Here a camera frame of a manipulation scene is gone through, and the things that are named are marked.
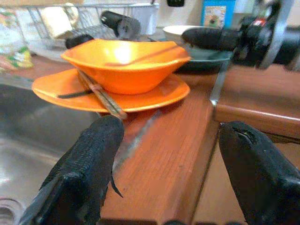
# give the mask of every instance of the wooden chopstick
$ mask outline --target wooden chopstick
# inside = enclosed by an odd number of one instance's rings
[[[92,78],[86,75],[83,71],[78,70],[80,77],[88,85],[88,87],[94,92],[96,97],[101,101],[108,112],[122,120],[127,118],[127,114],[121,109],[121,107],[106,93],[100,84],[96,83]]]

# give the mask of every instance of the wooden countertop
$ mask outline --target wooden countertop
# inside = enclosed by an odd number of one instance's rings
[[[233,66],[216,107],[217,121],[241,120],[267,133],[300,138],[300,73]]]
[[[33,61],[34,68],[12,74],[37,78],[72,67],[38,56]],[[109,187],[101,212],[103,219],[112,219],[112,223],[120,219],[122,224],[124,220],[158,224],[175,218],[186,224],[192,221],[218,130],[209,101],[216,74],[180,76],[190,86],[190,94],[160,109],[161,115],[115,176],[124,198]],[[152,111],[136,113],[127,122],[126,132],[134,133],[136,126],[152,114]]]

